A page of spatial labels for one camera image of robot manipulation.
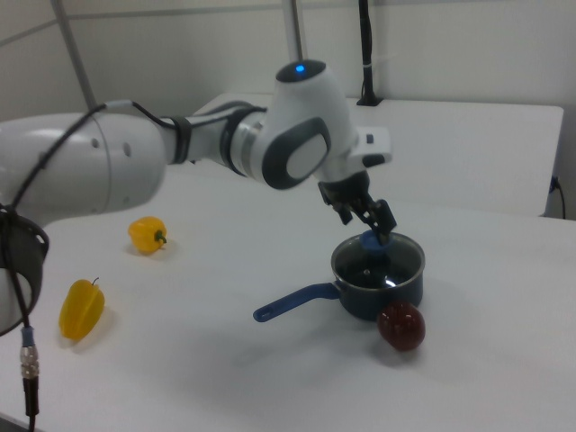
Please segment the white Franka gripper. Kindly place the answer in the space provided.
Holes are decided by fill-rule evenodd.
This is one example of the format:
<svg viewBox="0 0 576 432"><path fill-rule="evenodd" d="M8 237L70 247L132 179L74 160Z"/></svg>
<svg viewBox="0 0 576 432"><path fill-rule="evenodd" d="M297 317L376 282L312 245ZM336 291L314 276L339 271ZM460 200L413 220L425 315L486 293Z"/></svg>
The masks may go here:
<svg viewBox="0 0 576 432"><path fill-rule="evenodd" d="M324 202L334 205L341 222L347 225L352 212L347 204L357 200L355 213L367 225L378 245L390 240L397 226L391 207L384 199L368 195L368 169L392 161L390 133L384 127L358 127L355 138L343 149L332 149L318 169L319 189Z"/></svg>

